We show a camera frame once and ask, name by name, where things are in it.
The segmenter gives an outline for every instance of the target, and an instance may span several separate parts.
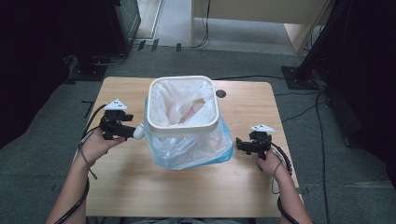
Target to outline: wrist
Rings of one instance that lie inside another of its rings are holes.
[[[87,162],[84,161],[82,156],[78,153],[72,163],[72,169],[79,173],[88,174],[90,167],[88,166]]]
[[[278,183],[290,179],[289,172],[283,164],[280,164],[277,167],[276,172],[274,173],[274,179]]]

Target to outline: white plastic bag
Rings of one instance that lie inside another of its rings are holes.
[[[207,77],[161,79],[151,85],[145,108],[145,136],[157,165],[181,170],[233,155],[233,139]]]

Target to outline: person's left hand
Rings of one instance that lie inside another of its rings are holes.
[[[81,149],[89,166],[93,166],[95,162],[105,155],[111,148],[125,142],[124,137],[114,138],[112,140],[105,140],[102,136],[103,131],[100,128],[92,130],[91,136],[85,141]]]

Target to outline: forearm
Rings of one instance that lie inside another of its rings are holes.
[[[61,194],[49,214],[46,223],[55,223],[78,202],[84,193],[87,180],[87,164],[80,157],[76,157],[64,182]],[[64,223],[85,223],[85,216],[86,201],[84,200],[80,207]]]
[[[286,169],[282,169],[276,174],[276,182],[279,186],[280,201],[283,209],[299,223],[312,223],[297,193],[294,182]],[[281,223],[289,223],[285,221],[285,218],[281,219]]]

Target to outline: black cable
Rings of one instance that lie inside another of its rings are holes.
[[[330,217],[329,217],[329,207],[328,207],[328,201],[327,201],[327,190],[326,190],[326,157],[325,157],[325,150],[324,150],[324,137],[323,137],[323,128],[322,128],[322,123],[321,123],[321,118],[320,114],[318,111],[318,99],[319,96],[323,92],[319,93],[317,96],[316,100],[316,110],[317,110],[317,115],[318,115],[318,122],[319,122],[319,128],[320,128],[320,140],[321,140],[321,151],[322,151],[322,184],[323,184],[323,197],[324,197],[324,205],[325,205],[325,210],[326,210],[326,219],[327,223],[330,224]]]
[[[285,121],[287,121],[287,120],[289,120],[289,119],[295,119],[295,118],[297,118],[297,117],[300,117],[301,115],[303,115],[304,113],[306,113],[306,111],[308,111],[308,110],[314,108],[315,106],[317,106],[317,105],[314,104],[314,105],[312,105],[312,106],[309,106],[305,111],[303,111],[303,113],[298,114],[298,115],[293,116],[293,117],[290,117],[290,118],[287,118],[287,119],[283,119],[283,120],[282,120],[282,123],[285,122]]]
[[[310,49],[312,49],[312,47],[313,47],[313,44],[312,44],[312,32],[311,32],[311,35],[310,35],[311,37],[310,37],[310,40],[311,40],[311,46],[309,47]]]
[[[273,177],[272,177],[271,191],[273,192],[273,194],[279,194],[279,191],[278,192],[274,192],[274,179],[275,179],[277,168],[279,168],[280,164],[283,164],[283,162],[282,161],[279,162],[279,164],[277,165],[277,167],[274,170],[274,174],[273,174]]]
[[[125,57],[126,57],[126,54],[123,54],[122,58],[119,59],[119,60],[118,60],[117,62],[115,62],[115,63],[95,63],[95,65],[98,65],[98,66],[116,65],[116,64],[119,64],[120,62],[122,62],[122,61],[125,59]]]
[[[99,106],[99,107],[93,112],[93,114],[92,114],[90,120],[89,120],[88,123],[87,123],[87,126],[86,126],[85,129],[84,129],[83,135],[82,135],[82,137],[81,137],[81,141],[78,143],[78,151],[81,152],[81,155],[82,155],[82,157],[84,158],[84,161],[87,163],[87,166],[89,167],[89,171],[91,172],[91,174],[93,175],[93,177],[94,177],[95,179],[97,179],[97,176],[96,176],[96,175],[93,173],[93,171],[91,170],[91,167],[90,167],[90,165],[88,164],[88,161],[87,161],[87,159],[85,158],[85,155],[84,155],[84,153],[83,153],[82,150],[81,150],[81,146],[82,146],[82,144],[84,143],[84,141],[86,140],[86,139],[84,140],[84,138],[89,137],[88,134],[89,134],[93,129],[97,128],[97,127],[95,127],[95,128],[92,128],[92,129],[90,129],[90,130],[88,131],[88,129],[90,128],[90,126],[91,126],[91,124],[92,124],[93,119],[95,118],[95,116],[97,115],[97,113],[99,112],[99,110],[101,110],[101,109],[102,109],[103,107],[105,107],[105,106],[106,106],[106,105],[101,105],[101,106]],[[65,220],[67,220],[68,217],[70,217],[70,216],[79,208],[79,206],[82,204],[82,202],[84,202],[85,198],[87,197],[89,189],[90,189],[90,180],[87,179],[87,184],[86,184],[86,186],[85,186],[84,193],[82,194],[81,198],[78,200],[78,202],[77,202],[75,205],[73,205],[72,208],[70,208],[69,211],[67,211],[61,218],[59,218],[59,220],[56,221],[55,224],[63,223]]]
[[[238,79],[238,78],[245,78],[245,77],[270,77],[270,78],[294,80],[293,78],[287,78],[287,77],[271,77],[271,76],[264,76],[264,75],[252,75],[252,76],[241,76],[241,77],[218,77],[218,78],[213,78],[213,80]]]
[[[84,132],[82,133],[81,139],[83,139],[83,138],[85,137],[85,135],[87,135],[87,133],[88,133],[87,131],[88,131],[88,129],[90,128],[93,119],[96,117],[96,115],[97,115],[97,113],[99,112],[99,110],[101,110],[101,109],[104,108],[105,106],[106,106],[106,105],[101,105],[101,106],[99,106],[99,107],[93,112],[93,114],[92,114],[90,120],[89,120],[88,123],[87,123],[87,126],[85,126],[85,129],[84,129]]]
[[[64,223],[65,220],[67,220],[68,217],[70,217],[76,210],[79,208],[79,206],[84,202],[84,200],[87,198],[88,191],[90,190],[90,179],[87,178],[87,184],[85,185],[84,192],[82,193],[81,198],[78,200],[78,202],[73,205],[72,208],[69,209],[62,217],[60,217],[55,224],[60,224]]]
[[[298,224],[298,221],[296,221],[296,219],[294,219],[291,215],[289,215],[289,213],[285,211],[285,209],[283,209],[280,196],[277,198],[277,209],[279,210],[280,214],[282,214],[282,216],[285,217],[290,223]]]
[[[296,94],[296,95],[311,95],[311,94],[315,94],[315,93],[319,93],[319,91],[312,91],[312,92],[309,92],[309,93],[286,92],[286,93],[274,94],[274,96],[291,95],[291,94]]]
[[[288,172],[289,172],[289,175],[291,176],[292,175],[292,173],[293,173],[293,170],[292,170],[292,168],[291,168],[291,162],[290,162],[290,160],[289,160],[289,157],[286,155],[286,153],[282,150],[282,148],[281,147],[279,147],[279,146],[277,146],[275,143],[273,143],[272,141],[269,141],[269,140],[267,140],[267,139],[265,139],[265,138],[263,138],[263,137],[260,137],[260,136],[258,136],[258,135],[256,135],[255,137],[257,137],[257,138],[260,138],[262,141],[264,141],[265,143],[269,143],[269,144],[271,144],[271,146],[273,146],[273,147],[275,147],[276,148],[276,150],[280,153],[280,155],[282,156],[282,158],[283,158],[283,161],[286,163],[285,164],[285,166],[286,166],[286,169],[288,170]]]
[[[210,12],[210,0],[207,3],[207,10],[206,10],[205,36],[204,36],[204,39],[201,41],[201,43],[198,46],[193,47],[194,49],[202,47],[206,43],[206,41],[209,39],[209,26],[207,25],[207,22],[209,21],[209,12]]]

